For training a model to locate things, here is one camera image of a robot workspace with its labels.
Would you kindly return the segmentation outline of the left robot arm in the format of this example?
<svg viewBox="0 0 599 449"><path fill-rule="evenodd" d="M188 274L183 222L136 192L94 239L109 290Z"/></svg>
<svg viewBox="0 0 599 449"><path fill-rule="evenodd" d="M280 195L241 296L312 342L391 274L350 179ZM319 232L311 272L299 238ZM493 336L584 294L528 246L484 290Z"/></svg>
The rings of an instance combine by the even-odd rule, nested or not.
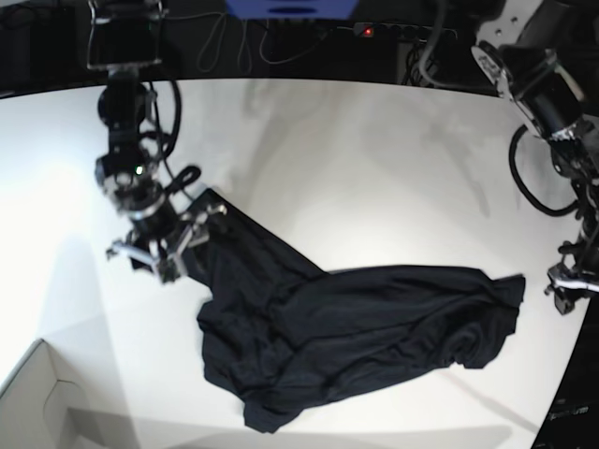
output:
<svg viewBox="0 0 599 449"><path fill-rule="evenodd" d="M508 150L520 193L547 216L573 213L580 222L577 240L559 247L561 259L547 271L545 292L562 315L579 300L598 296L598 124L584 111L586 87L560 60L558 48L579 17L597 10L595 1L493 1L479 17L471 47L492 91L522 122ZM555 171L576 196L570 205L552 209L525 185L516 162L525 134L548 144Z"/></svg>

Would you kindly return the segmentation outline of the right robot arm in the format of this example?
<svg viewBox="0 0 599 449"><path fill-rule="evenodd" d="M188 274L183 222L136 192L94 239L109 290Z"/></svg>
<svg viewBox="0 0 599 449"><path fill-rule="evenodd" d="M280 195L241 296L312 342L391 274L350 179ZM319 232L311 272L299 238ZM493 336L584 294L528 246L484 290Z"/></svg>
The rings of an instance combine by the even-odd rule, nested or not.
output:
<svg viewBox="0 0 599 449"><path fill-rule="evenodd" d="M208 222L226 213L222 204L179 212L171 198L198 181L199 167L170 173L163 185L159 170L168 167L181 129L183 99L176 80L169 80L174 123L165 131L157 91L143 84L142 70L161 65L161 28L167 16L160 1L91 1L87 44L89 70L107 76L97 101L97 114L108 130L108 151L95 162L95 179L116 212L132 225L115 240L107 256L127 257L133 269L145 270L161 283L188 277L205 279L197 250L209 241Z"/></svg>

